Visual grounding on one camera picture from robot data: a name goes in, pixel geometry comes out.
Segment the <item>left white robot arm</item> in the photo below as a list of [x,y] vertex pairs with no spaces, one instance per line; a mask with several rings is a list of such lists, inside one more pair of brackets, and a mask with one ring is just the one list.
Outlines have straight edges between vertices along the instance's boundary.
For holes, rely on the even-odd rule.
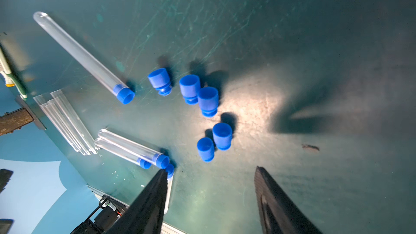
[[71,234],[105,234],[128,210],[128,205],[103,195],[99,206]]

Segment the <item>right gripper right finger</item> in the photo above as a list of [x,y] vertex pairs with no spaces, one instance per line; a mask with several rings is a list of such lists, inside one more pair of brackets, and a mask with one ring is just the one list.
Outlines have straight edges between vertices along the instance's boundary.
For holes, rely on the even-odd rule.
[[321,233],[265,168],[256,168],[254,184],[260,223],[265,234]]

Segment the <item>test tube horizontal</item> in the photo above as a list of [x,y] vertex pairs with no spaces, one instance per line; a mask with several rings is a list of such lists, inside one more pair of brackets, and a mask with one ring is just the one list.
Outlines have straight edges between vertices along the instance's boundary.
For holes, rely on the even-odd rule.
[[76,129],[74,123],[68,118],[65,114],[63,109],[59,106],[57,99],[51,99],[48,101],[57,112],[61,121],[65,124],[66,128],[72,134],[76,143],[82,148],[85,152],[86,156],[90,156],[91,154],[97,154],[97,151],[94,147],[91,147],[90,144],[87,143],[87,137],[83,136],[79,130]]

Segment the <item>blue stopper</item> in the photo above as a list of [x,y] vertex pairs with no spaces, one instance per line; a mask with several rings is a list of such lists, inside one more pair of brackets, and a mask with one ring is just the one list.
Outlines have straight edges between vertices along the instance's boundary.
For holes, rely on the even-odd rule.
[[232,128],[227,123],[217,123],[212,129],[214,143],[221,151],[226,151],[231,147]]
[[152,87],[161,96],[167,96],[172,91],[171,79],[166,68],[160,68],[148,75]]
[[214,159],[215,148],[213,141],[210,138],[201,138],[197,143],[197,150],[202,161],[209,163]]
[[198,103],[198,92],[201,89],[200,78],[197,75],[187,75],[179,80],[179,86],[184,101],[188,105],[196,105]]
[[204,87],[197,95],[198,105],[203,116],[212,118],[217,114],[219,106],[219,93],[214,87]]

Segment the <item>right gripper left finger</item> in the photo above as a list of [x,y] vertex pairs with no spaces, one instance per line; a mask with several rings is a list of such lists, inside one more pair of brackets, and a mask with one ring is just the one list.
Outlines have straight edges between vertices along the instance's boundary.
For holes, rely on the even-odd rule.
[[110,228],[109,234],[160,234],[167,197],[167,172],[159,170]]

